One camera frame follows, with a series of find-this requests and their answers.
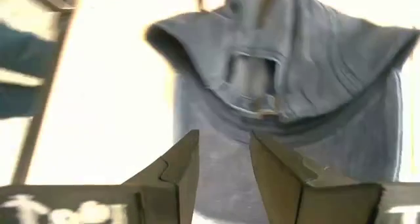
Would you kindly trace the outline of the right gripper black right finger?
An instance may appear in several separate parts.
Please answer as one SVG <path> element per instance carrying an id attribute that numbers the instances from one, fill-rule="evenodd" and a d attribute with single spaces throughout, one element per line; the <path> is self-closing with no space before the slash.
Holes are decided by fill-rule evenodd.
<path id="1" fill-rule="evenodd" d="M 269 224 L 373 224 L 382 193 L 276 142 L 250 137 L 253 173 Z"/>

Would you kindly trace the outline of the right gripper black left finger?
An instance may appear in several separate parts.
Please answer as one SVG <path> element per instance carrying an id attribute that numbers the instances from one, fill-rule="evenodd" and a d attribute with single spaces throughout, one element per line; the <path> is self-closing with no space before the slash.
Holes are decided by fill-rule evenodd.
<path id="1" fill-rule="evenodd" d="M 193 129 L 123 184 L 136 189 L 138 224 L 191 224 L 200 172 L 200 133 Z"/>

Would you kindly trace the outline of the dark blue cap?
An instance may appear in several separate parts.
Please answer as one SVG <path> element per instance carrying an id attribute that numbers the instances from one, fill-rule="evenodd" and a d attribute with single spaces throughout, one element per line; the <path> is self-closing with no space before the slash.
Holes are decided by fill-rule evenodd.
<path id="1" fill-rule="evenodd" d="M 252 131 L 355 180 L 398 180 L 400 71 L 420 30 L 319 0 L 226 0 L 154 22 L 145 36 L 177 74 L 175 139 L 199 131 L 195 220 L 269 224 Z"/>

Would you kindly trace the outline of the blue fabric object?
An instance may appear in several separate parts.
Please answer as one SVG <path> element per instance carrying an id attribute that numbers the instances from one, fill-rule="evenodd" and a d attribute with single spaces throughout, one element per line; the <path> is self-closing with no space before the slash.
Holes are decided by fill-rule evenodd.
<path id="1" fill-rule="evenodd" d="M 0 22 L 0 67 L 45 79 L 54 65 L 58 43 Z M 0 119 L 37 114 L 42 86 L 0 83 Z"/>

